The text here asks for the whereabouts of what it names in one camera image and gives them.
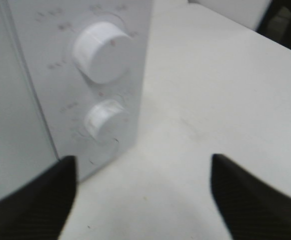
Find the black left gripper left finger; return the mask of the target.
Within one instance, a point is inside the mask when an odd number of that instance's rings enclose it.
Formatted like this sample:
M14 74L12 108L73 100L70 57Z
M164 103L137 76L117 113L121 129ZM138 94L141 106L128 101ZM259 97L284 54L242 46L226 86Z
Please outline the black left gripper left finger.
M57 240L77 193L77 159L66 156L0 200L0 240Z

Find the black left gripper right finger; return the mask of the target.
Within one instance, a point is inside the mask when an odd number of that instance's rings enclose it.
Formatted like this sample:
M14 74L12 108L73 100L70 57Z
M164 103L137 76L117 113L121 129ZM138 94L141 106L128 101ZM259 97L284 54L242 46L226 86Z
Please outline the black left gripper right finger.
M233 240L291 240L291 197L223 154L211 157L210 190Z

